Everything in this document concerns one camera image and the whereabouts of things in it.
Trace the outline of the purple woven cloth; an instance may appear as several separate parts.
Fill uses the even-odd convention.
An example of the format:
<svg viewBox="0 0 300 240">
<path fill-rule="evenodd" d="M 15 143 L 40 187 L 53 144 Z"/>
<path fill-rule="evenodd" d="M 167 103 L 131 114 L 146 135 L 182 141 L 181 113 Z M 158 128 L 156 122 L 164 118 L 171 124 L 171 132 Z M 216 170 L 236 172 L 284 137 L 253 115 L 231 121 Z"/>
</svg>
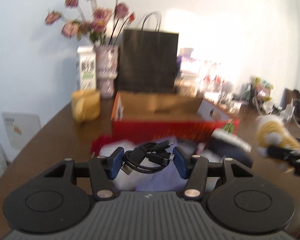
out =
<svg viewBox="0 0 300 240">
<path fill-rule="evenodd" d="M 187 184 L 187 179 L 180 177 L 174 165 L 170 163 L 162 171 L 153 174 L 151 180 L 141 183 L 136 187 L 136 191 L 182 191 Z"/>
</svg>

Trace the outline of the white translucent pouch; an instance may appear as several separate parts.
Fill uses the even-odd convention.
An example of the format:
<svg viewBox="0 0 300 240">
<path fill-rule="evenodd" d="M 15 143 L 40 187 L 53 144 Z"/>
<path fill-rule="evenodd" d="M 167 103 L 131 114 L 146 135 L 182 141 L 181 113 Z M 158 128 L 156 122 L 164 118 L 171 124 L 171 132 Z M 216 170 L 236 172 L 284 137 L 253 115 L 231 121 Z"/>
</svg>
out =
<svg viewBox="0 0 300 240">
<path fill-rule="evenodd" d="M 138 185 L 151 180 L 153 174 L 162 171 L 171 161 L 171 154 L 168 149 L 174 141 L 165 140 L 162 142 L 145 142 L 139 146 L 128 140 L 122 140 L 103 146 L 98 159 L 105 163 L 118 147 L 125 150 L 123 165 L 117 177 L 112 180 L 115 189 L 119 191 L 134 191 Z"/>
</svg>

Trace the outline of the red fabric flower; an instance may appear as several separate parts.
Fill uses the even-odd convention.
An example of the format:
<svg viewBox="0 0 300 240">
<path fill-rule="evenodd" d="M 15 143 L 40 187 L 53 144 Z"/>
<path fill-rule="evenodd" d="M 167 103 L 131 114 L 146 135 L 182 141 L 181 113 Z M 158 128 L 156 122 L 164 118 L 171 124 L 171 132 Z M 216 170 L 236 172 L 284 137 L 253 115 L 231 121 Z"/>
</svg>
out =
<svg viewBox="0 0 300 240">
<path fill-rule="evenodd" d="M 101 148 L 107 144 L 111 144 L 115 139 L 112 135 L 102 134 L 91 143 L 90 153 L 99 155 Z"/>
</svg>

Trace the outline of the yellow white plush toy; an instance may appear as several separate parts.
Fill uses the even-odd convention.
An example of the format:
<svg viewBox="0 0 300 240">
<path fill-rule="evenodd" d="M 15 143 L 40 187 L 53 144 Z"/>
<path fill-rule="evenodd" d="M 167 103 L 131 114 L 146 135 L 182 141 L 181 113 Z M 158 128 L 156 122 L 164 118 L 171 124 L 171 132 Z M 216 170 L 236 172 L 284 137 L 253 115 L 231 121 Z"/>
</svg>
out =
<svg viewBox="0 0 300 240">
<path fill-rule="evenodd" d="M 261 156 L 268 157 L 269 146 L 300 152 L 300 142 L 290 134 L 279 116 L 272 114 L 258 116 L 256 124 L 257 151 Z"/>
</svg>

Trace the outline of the dark navy pouch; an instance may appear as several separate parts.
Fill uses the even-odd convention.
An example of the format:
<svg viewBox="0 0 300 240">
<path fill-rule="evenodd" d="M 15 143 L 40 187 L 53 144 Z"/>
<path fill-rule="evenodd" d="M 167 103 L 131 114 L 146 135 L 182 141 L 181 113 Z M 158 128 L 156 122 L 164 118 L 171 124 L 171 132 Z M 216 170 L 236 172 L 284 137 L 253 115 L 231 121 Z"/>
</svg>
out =
<svg viewBox="0 0 300 240">
<path fill-rule="evenodd" d="M 253 166 L 253 159 L 249 156 L 251 145 L 221 128 L 215 129 L 211 134 L 208 149 L 222 159 L 232 158 L 249 168 Z"/>
</svg>

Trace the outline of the red cardboard box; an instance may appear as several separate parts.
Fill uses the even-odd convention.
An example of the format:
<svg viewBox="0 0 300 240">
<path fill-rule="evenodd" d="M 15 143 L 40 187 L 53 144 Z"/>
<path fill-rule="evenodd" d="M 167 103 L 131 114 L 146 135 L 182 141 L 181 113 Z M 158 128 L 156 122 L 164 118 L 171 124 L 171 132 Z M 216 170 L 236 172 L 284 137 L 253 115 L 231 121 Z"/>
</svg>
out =
<svg viewBox="0 0 300 240">
<path fill-rule="evenodd" d="M 116 139 L 143 142 L 176 137 L 207 142 L 217 128 L 236 133 L 240 119 L 202 98 L 119 91 L 111 122 Z"/>
</svg>

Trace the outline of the yellow ceramic mug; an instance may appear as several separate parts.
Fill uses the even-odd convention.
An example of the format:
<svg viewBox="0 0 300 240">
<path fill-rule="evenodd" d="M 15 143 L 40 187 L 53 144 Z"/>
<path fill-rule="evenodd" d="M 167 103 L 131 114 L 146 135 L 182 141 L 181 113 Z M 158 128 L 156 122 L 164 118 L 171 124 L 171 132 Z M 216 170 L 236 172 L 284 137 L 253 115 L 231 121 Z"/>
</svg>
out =
<svg viewBox="0 0 300 240">
<path fill-rule="evenodd" d="M 97 90 L 77 90 L 71 94 L 72 117 L 77 123 L 92 121 L 100 116 L 101 96 Z"/>
</svg>

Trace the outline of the yellow snack bag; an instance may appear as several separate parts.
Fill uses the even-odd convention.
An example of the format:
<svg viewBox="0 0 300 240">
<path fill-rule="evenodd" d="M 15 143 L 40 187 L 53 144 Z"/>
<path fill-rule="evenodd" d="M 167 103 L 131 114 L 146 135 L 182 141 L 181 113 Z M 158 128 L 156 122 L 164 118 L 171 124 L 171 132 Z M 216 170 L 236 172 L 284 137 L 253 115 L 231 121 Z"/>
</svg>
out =
<svg viewBox="0 0 300 240">
<path fill-rule="evenodd" d="M 255 96 L 258 100 L 265 102 L 272 99 L 270 94 L 273 90 L 273 85 L 265 79 L 255 77 L 253 87 L 255 90 Z"/>
</svg>

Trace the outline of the clear jar of seeds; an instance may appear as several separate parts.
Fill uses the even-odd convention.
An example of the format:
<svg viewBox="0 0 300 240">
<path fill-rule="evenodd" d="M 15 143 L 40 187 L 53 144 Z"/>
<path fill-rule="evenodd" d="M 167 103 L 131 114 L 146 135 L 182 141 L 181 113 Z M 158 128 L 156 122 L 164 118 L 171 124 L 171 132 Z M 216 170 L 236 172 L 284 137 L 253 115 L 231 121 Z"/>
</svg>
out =
<svg viewBox="0 0 300 240">
<path fill-rule="evenodd" d="M 198 91 L 196 77 L 178 77 L 174 82 L 174 90 L 177 94 L 195 98 Z"/>
</svg>

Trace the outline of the pack of water bottles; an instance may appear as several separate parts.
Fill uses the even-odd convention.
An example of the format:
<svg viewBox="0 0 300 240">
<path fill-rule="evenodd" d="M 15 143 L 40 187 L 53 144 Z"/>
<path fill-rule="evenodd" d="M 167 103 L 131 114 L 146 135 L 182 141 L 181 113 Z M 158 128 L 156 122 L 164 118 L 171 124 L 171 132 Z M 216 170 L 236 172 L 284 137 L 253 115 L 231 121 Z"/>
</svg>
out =
<svg viewBox="0 0 300 240">
<path fill-rule="evenodd" d="M 219 62 L 204 61 L 197 78 L 197 96 L 204 96 L 209 92 L 221 94 L 224 82 L 223 65 Z"/>
</svg>

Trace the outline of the white paper card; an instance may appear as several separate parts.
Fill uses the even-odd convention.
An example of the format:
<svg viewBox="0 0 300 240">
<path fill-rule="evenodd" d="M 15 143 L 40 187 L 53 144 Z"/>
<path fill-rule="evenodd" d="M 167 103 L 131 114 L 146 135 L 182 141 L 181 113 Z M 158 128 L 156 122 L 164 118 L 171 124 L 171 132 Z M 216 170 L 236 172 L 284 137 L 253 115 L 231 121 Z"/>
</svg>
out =
<svg viewBox="0 0 300 240">
<path fill-rule="evenodd" d="M 40 131 L 38 114 L 2 112 L 2 120 L 12 148 L 21 150 Z"/>
</svg>

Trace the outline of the purple wrapped vase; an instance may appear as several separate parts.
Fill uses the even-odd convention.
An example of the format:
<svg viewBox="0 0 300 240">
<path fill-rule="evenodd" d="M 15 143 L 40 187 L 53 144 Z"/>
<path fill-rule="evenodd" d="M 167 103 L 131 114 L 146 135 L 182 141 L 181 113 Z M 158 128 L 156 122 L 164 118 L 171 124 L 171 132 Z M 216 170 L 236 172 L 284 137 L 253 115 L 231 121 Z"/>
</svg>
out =
<svg viewBox="0 0 300 240">
<path fill-rule="evenodd" d="M 109 99 L 115 93 L 115 79 L 117 78 L 118 46 L 94 46 L 96 53 L 96 82 L 101 92 L 101 98 Z"/>
</svg>

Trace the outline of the white milk carton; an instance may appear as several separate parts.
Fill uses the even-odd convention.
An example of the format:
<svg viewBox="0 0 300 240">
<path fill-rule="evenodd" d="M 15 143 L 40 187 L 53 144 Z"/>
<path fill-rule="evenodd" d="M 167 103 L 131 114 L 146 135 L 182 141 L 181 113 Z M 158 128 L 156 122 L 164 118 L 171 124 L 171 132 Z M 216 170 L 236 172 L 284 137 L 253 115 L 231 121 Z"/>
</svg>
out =
<svg viewBox="0 0 300 240">
<path fill-rule="evenodd" d="M 77 89 L 96 89 L 96 53 L 93 46 L 79 46 L 77 58 Z"/>
</svg>

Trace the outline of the black paper bag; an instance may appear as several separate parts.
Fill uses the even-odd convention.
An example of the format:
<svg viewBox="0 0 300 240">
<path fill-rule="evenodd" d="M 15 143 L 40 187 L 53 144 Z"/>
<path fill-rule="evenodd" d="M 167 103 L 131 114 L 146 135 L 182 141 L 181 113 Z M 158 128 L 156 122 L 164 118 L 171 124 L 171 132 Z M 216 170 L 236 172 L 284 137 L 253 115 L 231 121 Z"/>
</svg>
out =
<svg viewBox="0 0 300 240">
<path fill-rule="evenodd" d="M 143 19 L 140 29 L 123 31 L 119 52 L 117 90 L 173 93 L 177 66 L 178 33 L 160 31 L 161 13 Z"/>
</svg>

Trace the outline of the purple tissue pack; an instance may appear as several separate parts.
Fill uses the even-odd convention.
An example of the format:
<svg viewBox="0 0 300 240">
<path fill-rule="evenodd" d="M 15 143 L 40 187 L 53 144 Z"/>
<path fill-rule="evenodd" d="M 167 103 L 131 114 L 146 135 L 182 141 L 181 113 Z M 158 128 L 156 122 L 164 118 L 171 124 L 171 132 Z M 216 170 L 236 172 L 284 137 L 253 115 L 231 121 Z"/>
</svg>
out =
<svg viewBox="0 0 300 240">
<path fill-rule="evenodd" d="M 180 72 L 194 73 L 197 60 L 192 57 L 193 48 L 181 48 L 177 56 L 177 65 Z"/>
</svg>

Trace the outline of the dried pink rose bouquet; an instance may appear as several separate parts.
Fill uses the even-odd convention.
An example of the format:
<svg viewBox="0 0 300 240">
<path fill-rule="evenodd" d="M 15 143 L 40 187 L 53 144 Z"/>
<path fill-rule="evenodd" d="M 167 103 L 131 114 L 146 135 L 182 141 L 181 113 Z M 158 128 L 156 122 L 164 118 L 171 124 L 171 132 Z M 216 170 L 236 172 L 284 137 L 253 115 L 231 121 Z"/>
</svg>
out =
<svg viewBox="0 0 300 240">
<path fill-rule="evenodd" d="M 117 39 L 114 35 L 121 34 L 135 21 L 135 13 L 120 0 L 115 0 L 113 8 L 101 7 L 97 0 L 64 0 L 64 7 L 76 10 L 78 17 L 68 18 L 61 11 L 49 10 L 45 25 L 62 21 L 61 34 L 64 37 L 75 37 L 77 40 L 86 37 L 95 46 L 115 44 Z"/>
</svg>

